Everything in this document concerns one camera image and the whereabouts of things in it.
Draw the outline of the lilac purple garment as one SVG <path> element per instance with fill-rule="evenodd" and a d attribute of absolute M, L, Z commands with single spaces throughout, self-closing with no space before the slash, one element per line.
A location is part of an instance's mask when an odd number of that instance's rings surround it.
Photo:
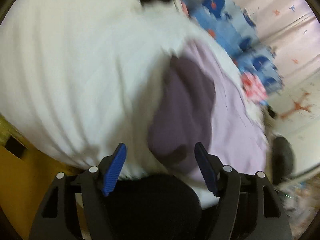
<path fill-rule="evenodd" d="M 203 181 L 194 155 L 198 142 L 238 172 L 262 171 L 267 141 L 246 104 L 241 85 L 223 71 L 209 47 L 189 41 L 170 60 L 148 131 L 149 150 L 167 169 L 196 182 Z"/>

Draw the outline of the dark grey round device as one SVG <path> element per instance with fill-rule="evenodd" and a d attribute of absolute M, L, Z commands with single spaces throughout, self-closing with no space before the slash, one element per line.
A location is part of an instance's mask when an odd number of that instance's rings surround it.
<path fill-rule="evenodd" d="M 273 185 L 279 185 L 290 176 L 294 162 L 293 150 L 289 141 L 283 136 L 274 138 L 271 151 Z"/>

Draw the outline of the pink red crumpled cloth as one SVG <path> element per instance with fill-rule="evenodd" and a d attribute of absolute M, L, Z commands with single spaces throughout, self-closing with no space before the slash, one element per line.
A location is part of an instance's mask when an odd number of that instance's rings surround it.
<path fill-rule="evenodd" d="M 265 87 L 257 75 L 250 72 L 244 72 L 241 75 L 242 88 L 248 100 L 263 104 L 268 96 Z"/>

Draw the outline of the white striped bed sheet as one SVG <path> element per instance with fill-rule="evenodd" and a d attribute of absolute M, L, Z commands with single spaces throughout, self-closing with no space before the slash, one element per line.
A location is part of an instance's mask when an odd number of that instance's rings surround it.
<path fill-rule="evenodd" d="M 3 0 L 1 115 L 41 152 L 88 168 L 122 142 L 121 178 L 173 173 L 203 206 L 205 188 L 172 172 L 148 147 L 170 60 L 189 41 L 206 44 L 241 85 L 227 52 L 174 5 L 139 0 Z"/>

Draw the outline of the pale pink sheer curtain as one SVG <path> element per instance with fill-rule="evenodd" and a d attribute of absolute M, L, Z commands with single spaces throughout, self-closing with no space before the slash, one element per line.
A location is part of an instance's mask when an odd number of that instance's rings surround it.
<path fill-rule="evenodd" d="M 285 83 L 319 68 L 319 22 L 305 0 L 233 0 L 254 21 L 257 36 L 276 53 Z"/>

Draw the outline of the blue whale print curtain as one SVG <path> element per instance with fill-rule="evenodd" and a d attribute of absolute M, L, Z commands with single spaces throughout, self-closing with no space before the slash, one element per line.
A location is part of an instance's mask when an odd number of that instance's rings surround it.
<path fill-rule="evenodd" d="M 260 42 L 257 25 L 233 0 L 182 0 L 189 16 L 227 52 L 240 72 L 259 77 L 268 94 L 282 89 L 275 52 Z"/>

